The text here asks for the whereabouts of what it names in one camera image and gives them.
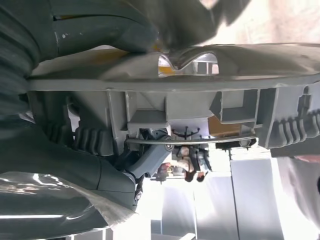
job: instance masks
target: gray plastic undercarriage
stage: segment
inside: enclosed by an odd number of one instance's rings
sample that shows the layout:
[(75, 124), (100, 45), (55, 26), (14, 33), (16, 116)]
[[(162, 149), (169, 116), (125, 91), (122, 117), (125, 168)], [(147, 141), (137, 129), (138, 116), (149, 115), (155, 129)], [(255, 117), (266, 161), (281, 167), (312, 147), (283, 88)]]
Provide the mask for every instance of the gray plastic undercarriage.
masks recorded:
[[(74, 145), (100, 156), (122, 154), (125, 139), (138, 138), (140, 129), (212, 115), (222, 124), (242, 124), (242, 134), (255, 135), (267, 149), (320, 133), (317, 45), (212, 45), (103, 60), (108, 52), (91, 50), (42, 63), (29, 79), (35, 121), (58, 124), (48, 131), (55, 129), (56, 141), (69, 144), (67, 98), (71, 97), (80, 117)], [(217, 58), (219, 74), (195, 70), (195, 75), (158, 77), (159, 57), (182, 72), (205, 54)], [(40, 95), (45, 100), (33, 100)]]

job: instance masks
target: metal pipe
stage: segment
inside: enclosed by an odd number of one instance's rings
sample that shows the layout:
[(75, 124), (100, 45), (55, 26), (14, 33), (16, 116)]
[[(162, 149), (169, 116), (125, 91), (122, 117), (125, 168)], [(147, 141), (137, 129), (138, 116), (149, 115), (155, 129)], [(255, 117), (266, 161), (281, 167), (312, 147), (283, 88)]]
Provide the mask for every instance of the metal pipe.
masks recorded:
[(254, 134), (244, 134), (241, 136), (227, 136), (217, 137), (209, 139), (191, 139), (191, 140), (171, 140), (171, 139), (136, 139), (129, 138), (126, 142), (128, 144), (146, 144), (146, 145), (197, 145), (197, 144), (216, 144), (216, 143), (227, 143), (233, 141), (250, 140), (256, 138)]

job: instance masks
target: metal panel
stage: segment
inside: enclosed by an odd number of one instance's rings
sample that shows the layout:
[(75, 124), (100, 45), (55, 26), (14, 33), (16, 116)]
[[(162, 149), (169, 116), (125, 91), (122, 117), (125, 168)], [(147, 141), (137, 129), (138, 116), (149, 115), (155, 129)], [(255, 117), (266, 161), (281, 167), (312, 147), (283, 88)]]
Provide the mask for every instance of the metal panel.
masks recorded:
[(194, 189), (198, 239), (238, 240), (230, 176), (208, 174)]
[(195, 233), (193, 189), (184, 179), (168, 179), (164, 186), (162, 234), (182, 237)]
[(283, 240), (269, 159), (232, 161), (241, 240)]
[(102, 240), (103, 231), (90, 231), (74, 236), (74, 240)]
[(162, 220), (151, 219), (151, 233), (162, 234)]

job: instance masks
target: hose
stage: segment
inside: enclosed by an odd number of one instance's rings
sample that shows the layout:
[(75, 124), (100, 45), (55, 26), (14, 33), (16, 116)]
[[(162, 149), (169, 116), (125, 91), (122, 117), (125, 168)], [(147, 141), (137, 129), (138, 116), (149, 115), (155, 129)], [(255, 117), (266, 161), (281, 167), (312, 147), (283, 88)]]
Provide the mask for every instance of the hose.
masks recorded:
[(0, 8), (0, 117), (25, 113), (20, 94), (28, 91), (26, 78), (37, 66), (40, 51), (23, 25)]

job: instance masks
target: plastic cover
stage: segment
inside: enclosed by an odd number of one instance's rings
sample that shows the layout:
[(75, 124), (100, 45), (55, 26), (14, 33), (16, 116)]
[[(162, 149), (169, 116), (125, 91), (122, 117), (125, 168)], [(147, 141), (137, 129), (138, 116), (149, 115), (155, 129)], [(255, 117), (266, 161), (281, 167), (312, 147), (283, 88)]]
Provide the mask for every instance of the plastic cover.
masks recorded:
[(232, 23), (250, 0), (123, 1), (142, 13), (158, 30), (157, 47), (170, 50), (186, 48), (211, 39), (217, 34), (222, 21), (226, 25)]
[(144, 219), (137, 213), (51, 174), (0, 174), (0, 199), (0, 239), (49, 239), (107, 226), (146, 234), (139, 231)]

